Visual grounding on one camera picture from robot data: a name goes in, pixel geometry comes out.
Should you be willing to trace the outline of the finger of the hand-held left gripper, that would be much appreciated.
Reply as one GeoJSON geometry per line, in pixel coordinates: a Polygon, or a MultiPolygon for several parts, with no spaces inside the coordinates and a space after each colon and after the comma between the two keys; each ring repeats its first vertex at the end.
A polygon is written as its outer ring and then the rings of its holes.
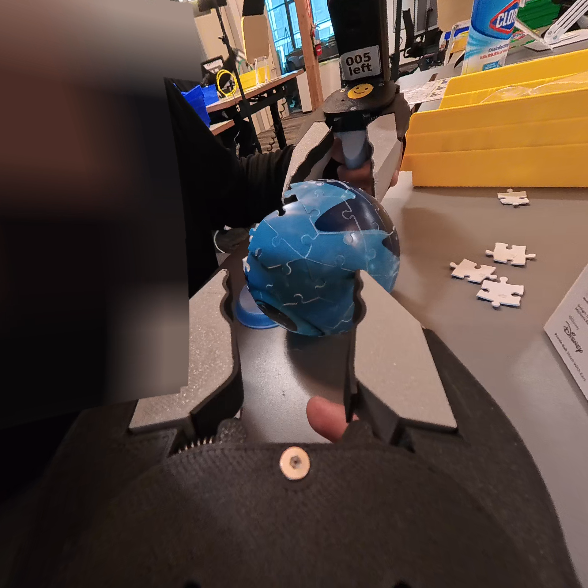
{"type": "Polygon", "coordinates": [[[332,158],[334,133],[325,122],[314,122],[295,146],[282,189],[282,203],[292,184],[323,177],[332,158]]]}
{"type": "Polygon", "coordinates": [[[383,199],[390,188],[402,157],[394,114],[377,117],[366,128],[366,139],[371,147],[371,176],[373,196],[383,199]]]}

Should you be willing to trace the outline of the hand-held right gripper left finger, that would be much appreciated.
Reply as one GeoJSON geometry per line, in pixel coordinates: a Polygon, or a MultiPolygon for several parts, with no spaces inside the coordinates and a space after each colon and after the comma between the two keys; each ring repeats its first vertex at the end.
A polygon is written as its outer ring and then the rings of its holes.
{"type": "Polygon", "coordinates": [[[140,399],[130,421],[134,433],[176,428],[214,435],[243,403],[243,381],[232,315],[229,271],[220,270],[189,301],[187,386],[140,399]]]}

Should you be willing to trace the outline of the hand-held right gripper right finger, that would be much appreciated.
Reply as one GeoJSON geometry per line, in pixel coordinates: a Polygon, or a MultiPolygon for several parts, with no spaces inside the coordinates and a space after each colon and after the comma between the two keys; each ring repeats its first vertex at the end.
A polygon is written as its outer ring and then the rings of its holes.
{"type": "Polygon", "coordinates": [[[383,442],[405,427],[453,433],[457,422],[420,322],[364,270],[355,275],[353,329],[344,387],[356,415],[383,442]]]}

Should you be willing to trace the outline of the blue plastic ball stand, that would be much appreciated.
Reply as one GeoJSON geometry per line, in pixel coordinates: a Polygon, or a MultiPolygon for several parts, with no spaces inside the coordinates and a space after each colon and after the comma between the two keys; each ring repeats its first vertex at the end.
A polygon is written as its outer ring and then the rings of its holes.
{"type": "Polygon", "coordinates": [[[269,329],[278,324],[263,313],[245,285],[240,291],[235,305],[235,317],[239,322],[251,329],[269,329]]]}

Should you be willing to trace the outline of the blue puzzle ball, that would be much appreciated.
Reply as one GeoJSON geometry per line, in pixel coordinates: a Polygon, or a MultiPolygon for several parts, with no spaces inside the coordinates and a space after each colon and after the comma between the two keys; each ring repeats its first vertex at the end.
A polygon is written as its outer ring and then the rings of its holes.
{"type": "Polygon", "coordinates": [[[306,336],[352,328],[355,273],[387,292],[400,266],[398,233],[371,195],[333,179],[293,183],[280,210],[250,231],[244,271],[261,311],[306,336]]]}

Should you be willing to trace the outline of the person's left forearm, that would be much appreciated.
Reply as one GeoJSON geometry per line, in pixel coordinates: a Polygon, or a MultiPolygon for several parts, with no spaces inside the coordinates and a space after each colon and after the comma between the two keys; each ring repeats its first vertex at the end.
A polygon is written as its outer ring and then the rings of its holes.
{"type": "Polygon", "coordinates": [[[213,230],[245,228],[276,211],[294,150],[293,145],[270,153],[238,158],[220,145],[204,159],[201,190],[213,230]]]}

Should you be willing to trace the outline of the colourful cartoon puzzle box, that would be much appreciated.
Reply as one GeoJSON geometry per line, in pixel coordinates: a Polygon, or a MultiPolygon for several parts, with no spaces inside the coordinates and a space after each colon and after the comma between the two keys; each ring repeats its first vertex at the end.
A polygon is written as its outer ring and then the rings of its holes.
{"type": "Polygon", "coordinates": [[[587,266],[555,309],[544,330],[587,398],[587,266]]]}

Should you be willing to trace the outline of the person's left hand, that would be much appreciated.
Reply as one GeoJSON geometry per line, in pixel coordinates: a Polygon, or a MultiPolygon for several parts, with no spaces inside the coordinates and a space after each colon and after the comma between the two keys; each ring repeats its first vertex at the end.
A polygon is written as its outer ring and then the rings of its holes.
{"type": "Polygon", "coordinates": [[[332,162],[336,162],[336,178],[349,185],[362,189],[373,196],[373,178],[371,175],[371,160],[367,159],[361,167],[349,169],[345,165],[342,142],[334,138],[332,147],[332,162]]]}

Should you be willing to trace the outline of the person's right hand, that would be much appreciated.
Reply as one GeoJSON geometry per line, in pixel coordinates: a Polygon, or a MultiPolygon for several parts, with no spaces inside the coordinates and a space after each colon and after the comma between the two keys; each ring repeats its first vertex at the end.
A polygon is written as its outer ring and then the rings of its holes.
{"type": "Polygon", "coordinates": [[[308,400],[306,416],[310,427],[332,443],[340,441],[348,427],[345,407],[320,396],[308,400]]]}

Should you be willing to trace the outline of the black office chair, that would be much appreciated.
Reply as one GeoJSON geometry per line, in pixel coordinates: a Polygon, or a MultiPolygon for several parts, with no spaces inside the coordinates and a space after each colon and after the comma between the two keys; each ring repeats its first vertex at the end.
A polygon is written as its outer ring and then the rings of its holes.
{"type": "Polygon", "coordinates": [[[429,70],[443,61],[443,31],[437,25],[437,1],[403,1],[400,75],[429,70]]]}

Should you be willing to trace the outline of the printed marker sheet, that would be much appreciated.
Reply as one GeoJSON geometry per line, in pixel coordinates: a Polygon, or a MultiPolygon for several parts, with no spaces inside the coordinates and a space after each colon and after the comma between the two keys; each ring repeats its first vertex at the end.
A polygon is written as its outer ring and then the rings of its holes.
{"type": "Polygon", "coordinates": [[[450,78],[435,79],[420,86],[403,90],[403,96],[409,105],[422,104],[443,98],[450,78]]]}

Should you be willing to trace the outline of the yellow plastic bin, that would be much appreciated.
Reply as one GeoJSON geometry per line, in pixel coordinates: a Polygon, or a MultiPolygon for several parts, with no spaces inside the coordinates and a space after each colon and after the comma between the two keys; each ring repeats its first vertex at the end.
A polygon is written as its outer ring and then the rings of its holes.
{"type": "Polygon", "coordinates": [[[587,49],[450,79],[412,115],[415,187],[587,187],[587,49]]]}

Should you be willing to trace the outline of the blue plastic bin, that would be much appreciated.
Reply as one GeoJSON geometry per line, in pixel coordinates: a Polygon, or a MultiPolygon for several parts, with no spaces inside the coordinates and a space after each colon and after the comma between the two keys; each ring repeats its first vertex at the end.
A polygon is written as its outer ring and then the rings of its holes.
{"type": "Polygon", "coordinates": [[[215,85],[208,85],[205,87],[196,85],[190,91],[181,92],[181,94],[195,113],[201,118],[203,123],[207,127],[210,127],[210,117],[206,107],[217,103],[219,100],[217,87],[215,85]]]}

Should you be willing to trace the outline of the disinfecting wipes canister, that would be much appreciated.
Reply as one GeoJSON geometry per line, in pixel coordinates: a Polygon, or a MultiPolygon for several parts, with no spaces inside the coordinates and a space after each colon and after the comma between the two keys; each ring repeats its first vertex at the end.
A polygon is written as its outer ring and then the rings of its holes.
{"type": "Polygon", "coordinates": [[[520,1],[474,1],[462,75],[503,67],[520,1]]]}

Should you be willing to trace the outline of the green plastic bin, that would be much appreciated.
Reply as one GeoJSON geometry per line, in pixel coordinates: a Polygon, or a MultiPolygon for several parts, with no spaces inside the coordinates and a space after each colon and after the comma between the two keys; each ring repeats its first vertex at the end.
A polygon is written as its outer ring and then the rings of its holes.
{"type": "MultiPolygon", "coordinates": [[[[517,19],[527,28],[542,35],[573,3],[574,1],[526,1],[525,5],[518,9],[517,19]]],[[[515,49],[532,42],[533,38],[525,35],[516,26],[509,48],[515,49]]]]}

